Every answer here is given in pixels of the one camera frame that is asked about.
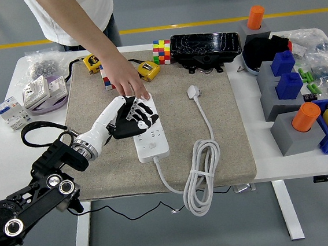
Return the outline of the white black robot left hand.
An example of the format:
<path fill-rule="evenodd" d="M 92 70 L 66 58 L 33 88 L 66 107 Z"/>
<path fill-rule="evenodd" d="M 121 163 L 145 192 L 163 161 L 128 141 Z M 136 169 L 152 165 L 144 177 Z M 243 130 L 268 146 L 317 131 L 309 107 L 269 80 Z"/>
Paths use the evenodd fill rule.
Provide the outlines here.
<path fill-rule="evenodd" d="M 111 138 L 123 139 L 145 133 L 159 116 L 134 96 L 118 96 L 103 110 L 91 130 L 80 134 L 72 147 L 87 160 L 94 161 Z"/>

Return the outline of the person's right hand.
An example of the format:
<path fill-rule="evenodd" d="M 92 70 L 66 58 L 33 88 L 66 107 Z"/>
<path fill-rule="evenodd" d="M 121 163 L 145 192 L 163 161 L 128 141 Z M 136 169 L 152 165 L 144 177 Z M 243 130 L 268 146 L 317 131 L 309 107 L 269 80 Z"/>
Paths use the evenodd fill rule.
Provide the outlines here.
<path fill-rule="evenodd" d="M 102 62 L 107 77 L 121 96 L 136 96 L 148 100 L 150 95 L 134 66 L 121 54 Z"/>

